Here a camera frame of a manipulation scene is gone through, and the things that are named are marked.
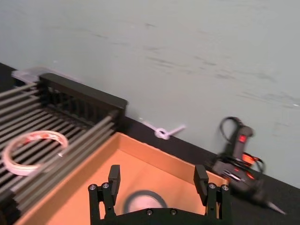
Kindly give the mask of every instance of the cardboard box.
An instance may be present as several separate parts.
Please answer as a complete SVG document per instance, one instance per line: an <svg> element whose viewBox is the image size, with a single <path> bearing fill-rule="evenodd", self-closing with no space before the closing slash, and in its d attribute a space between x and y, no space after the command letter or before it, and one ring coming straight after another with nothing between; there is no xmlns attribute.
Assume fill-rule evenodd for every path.
<svg viewBox="0 0 300 225"><path fill-rule="evenodd" d="M117 215L123 214L124 202L139 190L159 194L168 208L204 215L205 207L194 186L194 165L116 133L16 224L90 224L88 186L93 183L100 186L107 182L111 165L120 165L121 171L120 189L114 207ZM217 186L227 184L225 179L207 173L210 182ZM104 212L100 204L101 218Z"/></svg>

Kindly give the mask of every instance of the plastic container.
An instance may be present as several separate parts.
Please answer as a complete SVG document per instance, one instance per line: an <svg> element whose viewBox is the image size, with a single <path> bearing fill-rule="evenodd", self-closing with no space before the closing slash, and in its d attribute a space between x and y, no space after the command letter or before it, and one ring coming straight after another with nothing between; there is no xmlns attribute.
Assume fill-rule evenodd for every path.
<svg viewBox="0 0 300 225"><path fill-rule="evenodd" d="M81 83L78 79L70 77L68 75L65 75L59 71L49 69L46 67L32 67L29 69L24 69L24 70L15 70L12 72L12 77L16 78L20 81L23 81L25 83L34 83L39 81L39 76L42 74L47 74L47 73L52 73L52 74L57 74L59 76L65 77L69 80L76 81L78 83Z"/></svg>

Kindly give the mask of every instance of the black tape roll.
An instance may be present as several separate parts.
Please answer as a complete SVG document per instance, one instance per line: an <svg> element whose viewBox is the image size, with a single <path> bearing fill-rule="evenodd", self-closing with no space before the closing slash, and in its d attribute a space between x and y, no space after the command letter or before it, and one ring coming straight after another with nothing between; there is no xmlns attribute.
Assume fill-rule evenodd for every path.
<svg viewBox="0 0 300 225"><path fill-rule="evenodd" d="M161 208L168 208L167 204L165 203L165 201L159 194L157 194L153 191L149 191L149 190L141 190L141 191L134 192L126 199L126 201L124 203L123 213L129 213L130 205L133 203L133 201L136 198L141 197L141 196L148 196L148 197L154 199L156 202L158 202L160 204Z"/></svg>

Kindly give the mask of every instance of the metal rack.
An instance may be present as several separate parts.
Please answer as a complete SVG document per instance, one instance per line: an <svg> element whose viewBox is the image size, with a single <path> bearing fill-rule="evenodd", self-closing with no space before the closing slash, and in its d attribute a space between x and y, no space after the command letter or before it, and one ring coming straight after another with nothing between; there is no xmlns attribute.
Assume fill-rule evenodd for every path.
<svg viewBox="0 0 300 225"><path fill-rule="evenodd" d="M54 74L1 93L1 151L13 138L35 130L57 131L69 140L63 157L58 156L60 145L50 140L15 151L13 159L20 164L44 163L28 177L8 172L0 160L0 212L6 222L15 222L107 140L121 123L126 105L124 99Z"/></svg>

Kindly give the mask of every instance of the white tape roll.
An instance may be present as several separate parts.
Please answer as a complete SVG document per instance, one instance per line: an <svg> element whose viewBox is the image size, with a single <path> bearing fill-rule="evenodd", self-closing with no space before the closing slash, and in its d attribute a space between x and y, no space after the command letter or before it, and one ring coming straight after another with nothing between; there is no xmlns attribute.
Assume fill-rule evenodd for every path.
<svg viewBox="0 0 300 225"><path fill-rule="evenodd" d="M8 171L20 175L20 176L28 176L33 171L37 170L41 164L37 165L21 165L16 163L12 157L11 154L13 151L15 151L20 145L27 144L29 142L39 140L39 139L52 139L57 142L59 142L62 146L62 149L64 150L66 147L68 147L68 140L67 138L55 131L50 130L40 130L40 131L34 131L28 134L23 134L21 136L18 136L17 138L13 139L8 146L5 147L2 153L2 159L5 167Z"/></svg>

